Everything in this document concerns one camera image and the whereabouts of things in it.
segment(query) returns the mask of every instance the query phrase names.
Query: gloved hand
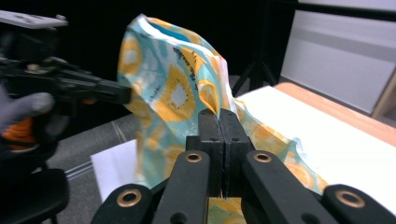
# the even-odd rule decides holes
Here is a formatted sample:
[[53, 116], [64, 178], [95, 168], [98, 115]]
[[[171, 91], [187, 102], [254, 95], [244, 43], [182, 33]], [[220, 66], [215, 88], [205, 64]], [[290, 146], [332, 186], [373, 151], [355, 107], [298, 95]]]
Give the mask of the gloved hand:
[[[67, 117], [49, 114], [54, 107], [53, 97], [44, 92], [34, 93], [20, 99], [11, 99], [0, 83], [0, 151], [27, 152], [36, 149], [45, 141], [51, 141], [62, 133], [68, 123]], [[40, 127], [35, 124], [41, 119]]]

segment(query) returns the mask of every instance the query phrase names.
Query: black backdrop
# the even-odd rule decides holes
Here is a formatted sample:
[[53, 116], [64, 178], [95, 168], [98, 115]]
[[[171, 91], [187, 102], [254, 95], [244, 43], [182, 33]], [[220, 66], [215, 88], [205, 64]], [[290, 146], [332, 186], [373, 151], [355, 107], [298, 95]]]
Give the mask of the black backdrop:
[[[258, 47], [259, 1], [1, 0], [0, 9], [65, 16], [69, 25], [59, 29], [61, 44], [56, 56], [115, 80], [125, 28], [140, 13], [198, 33], [227, 60], [230, 74], [241, 74]], [[122, 105], [84, 106], [63, 137], [128, 113]]]

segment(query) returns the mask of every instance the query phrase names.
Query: sheet of paper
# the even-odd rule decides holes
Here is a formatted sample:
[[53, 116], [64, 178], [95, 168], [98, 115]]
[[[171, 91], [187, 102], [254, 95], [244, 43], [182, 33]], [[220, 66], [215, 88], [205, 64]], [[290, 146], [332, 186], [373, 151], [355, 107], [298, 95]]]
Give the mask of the sheet of paper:
[[136, 140], [91, 155], [102, 202], [120, 186], [135, 183]]
[[271, 87], [238, 99], [256, 119], [301, 139], [308, 165], [329, 184], [360, 189], [396, 214], [395, 147]]

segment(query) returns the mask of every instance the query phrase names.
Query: patterned cloth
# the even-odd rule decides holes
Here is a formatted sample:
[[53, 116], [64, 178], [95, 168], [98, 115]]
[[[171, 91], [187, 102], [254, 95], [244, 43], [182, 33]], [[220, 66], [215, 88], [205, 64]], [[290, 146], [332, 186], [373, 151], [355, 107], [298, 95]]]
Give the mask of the patterned cloth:
[[[221, 108], [240, 119], [256, 149], [275, 153], [288, 167], [315, 176], [306, 166], [300, 172], [295, 144], [255, 120], [243, 102], [232, 97], [227, 63], [198, 34], [165, 21], [138, 16], [127, 27], [120, 49], [119, 83], [132, 88], [126, 107], [136, 117], [139, 183], [152, 188], [167, 178], [186, 136], [198, 134], [198, 113]], [[317, 182], [308, 183], [311, 189]], [[244, 223], [239, 199], [211, 199], [208, 223]]]

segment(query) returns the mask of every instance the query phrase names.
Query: wooden table edge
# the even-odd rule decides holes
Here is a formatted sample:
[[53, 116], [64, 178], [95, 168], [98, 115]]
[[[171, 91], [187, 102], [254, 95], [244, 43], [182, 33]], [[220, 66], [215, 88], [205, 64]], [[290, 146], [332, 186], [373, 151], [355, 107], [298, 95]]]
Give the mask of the wooden table edge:
[[396, 129], [387, 124], [289, 82], [277, 84], [275, 89], [396, 147]]

